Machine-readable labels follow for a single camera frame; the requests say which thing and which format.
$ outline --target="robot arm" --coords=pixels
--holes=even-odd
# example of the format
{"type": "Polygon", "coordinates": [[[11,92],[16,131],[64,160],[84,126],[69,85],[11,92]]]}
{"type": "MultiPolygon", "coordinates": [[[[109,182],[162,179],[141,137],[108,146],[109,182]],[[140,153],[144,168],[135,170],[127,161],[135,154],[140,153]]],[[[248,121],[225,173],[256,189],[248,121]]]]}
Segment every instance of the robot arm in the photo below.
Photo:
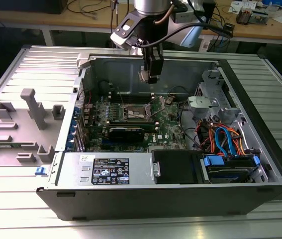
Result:
{"type": "Polygon", "coordinates": [[[124,18],[111,35],[111,40],[120,48],[142,49],[144,66],[139,72],[141,81],[149,84],[157,82],[164,62],[163,40],[191,47],[203,26],[218,28],[204,23],[205,18],[199,17],[197,10],[193,10],[203,10],[202,0],[188,3],[179,0],[135,0],[135,10],[124,18]]]}

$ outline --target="aluminum workbench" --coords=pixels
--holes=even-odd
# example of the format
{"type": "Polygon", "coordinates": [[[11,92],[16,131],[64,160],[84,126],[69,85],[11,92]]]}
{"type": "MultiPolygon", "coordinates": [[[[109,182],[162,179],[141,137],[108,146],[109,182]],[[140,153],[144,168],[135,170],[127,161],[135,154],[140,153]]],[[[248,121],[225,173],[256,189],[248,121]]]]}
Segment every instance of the aluminum workbench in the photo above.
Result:
{"type": "MultiPolygon", "coordinates": [[[[77,57],[121,50],[42,47],[22,49],[0,79],[0,102],[23,107],[24,86],[36,88],[46,109],[69,100],[77,57]]],[[[282,76],[257,55],[167,52],[175,56],[227,59],[282,149],[282,76]]],[[[46,177],[37,167],[0,167],[0,236],[7,238],[282,238],[282,201],[266,203],[246,216],[65,222],[36,195],[46,177]]]]}

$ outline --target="wooden desk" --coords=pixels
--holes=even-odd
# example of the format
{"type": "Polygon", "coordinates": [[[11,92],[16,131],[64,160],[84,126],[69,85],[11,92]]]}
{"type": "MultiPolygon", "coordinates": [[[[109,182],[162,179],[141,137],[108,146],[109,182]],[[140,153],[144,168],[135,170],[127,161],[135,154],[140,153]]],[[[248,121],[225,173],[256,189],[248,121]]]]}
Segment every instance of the wooden desk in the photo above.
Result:
{"type": "MultiPolygon", "coordinates": [[[[237,14],[228,13],[229,6],[232,0],[217,0],[217,5],[220,10],[220,14],[225,18],[227,23],[235,25],[234,37],[244,38],[262,38],[271,40],[282,40],[282,23],[277,22],[270,18],[267,25],[248,24],[242,25],[236,23],[237,14]]],[[[203,34],[210,34],[209,31],[204,31],[203,34]]]]}
{"type": "MultiPolygon", "coordinates": [[[[95,0],[81,0],[81,4],[92,4],[98,1],[95,0]]],[[[267,25],[236,24],[236,14],[228,14],[228,9],[231,0],[217,0],[217,5],[220,14],[225,18],[226,22],[236,25],[234,30],[234,38],[236,41],[249,42],[265,42],[282,44],[282,23],[269,19],[267,25]]],[[[98,9],[109,5],[109,0],[98,6],[92,6],[87,9],[98,9]]],[[[79,11],[77,2],[71,4],[72,10],[79,11]]],[[[119,5],[119,21],[121,21],[126,13],[127,5],[119,5]]],[[[110,8],[106,8],[97,12],[97,20],[86,17],[79,13],[73,13],[65,9],[62,14],[45,14],[45,13],[28,13],[28,12],[14,12],[14,11],[0,11],[0,21],[7,27],[33,28],[40,29],[44,33],[47,45],[53,45],[53,38],[51,30],[68,30],[68,31],[82,31],[82,32],[108,32],[110,33],[110,8]]],[[[204,30],[200,36],[205,41],[215,39],[216,36],[209,30],[204,30]]]]}

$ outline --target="power supply label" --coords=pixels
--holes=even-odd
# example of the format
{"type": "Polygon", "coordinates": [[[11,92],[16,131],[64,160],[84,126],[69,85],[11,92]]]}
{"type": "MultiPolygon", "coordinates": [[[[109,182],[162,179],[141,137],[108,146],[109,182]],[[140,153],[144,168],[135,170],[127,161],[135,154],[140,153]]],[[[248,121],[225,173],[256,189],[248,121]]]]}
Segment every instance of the power supply label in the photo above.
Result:
{"type": "Polygon", "coordinates": [[[93,162],[92,184],[113,185],[130,183],[128,158],[95,158],[93,162]]]}

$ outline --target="floor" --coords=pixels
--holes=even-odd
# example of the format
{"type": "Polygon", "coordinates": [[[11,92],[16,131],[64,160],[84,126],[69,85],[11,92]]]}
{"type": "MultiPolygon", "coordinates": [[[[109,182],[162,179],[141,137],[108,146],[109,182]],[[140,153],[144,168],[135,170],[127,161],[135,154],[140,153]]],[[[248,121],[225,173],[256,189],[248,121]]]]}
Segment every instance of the floor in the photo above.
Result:
{"type": "MultiPolygon", "coordinates": [[[[87,46],[87,47],[109,47],[109,35],[107,33],[86,33],[86,42],[83,42],[80,32],[54,31],[56,45],[59,46],[87,46]]],[[[15,58],[20,48],[25,45],[45,45],[42,33],[38,30],[26,30],[0,27],[0,77],[5,72],[11,61],[15,58]]],[[[184,48],[171,43],[164,44],[165,49],[198,51],[200,40],[194,47],[184,48]]],[[[258,53],[265,55],[270,62],[282,73],[282,45],[258,44],[248,42],[230,42],[227,46],[216,48],[216,52],[235,53],[258,53]]]]}

